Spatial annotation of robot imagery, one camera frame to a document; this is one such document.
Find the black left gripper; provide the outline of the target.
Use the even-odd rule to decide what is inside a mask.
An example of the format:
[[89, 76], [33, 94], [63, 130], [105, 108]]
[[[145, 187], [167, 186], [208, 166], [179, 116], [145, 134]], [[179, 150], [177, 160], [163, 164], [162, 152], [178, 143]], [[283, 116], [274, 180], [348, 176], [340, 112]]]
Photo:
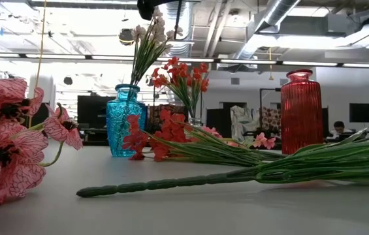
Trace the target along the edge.
[[137, 8], [140, 14], [140, 17], [144, 20], [151, 20], [152, 14], [155, 10], [155, 7], [152, 5], [151, 0], [138, 0]]

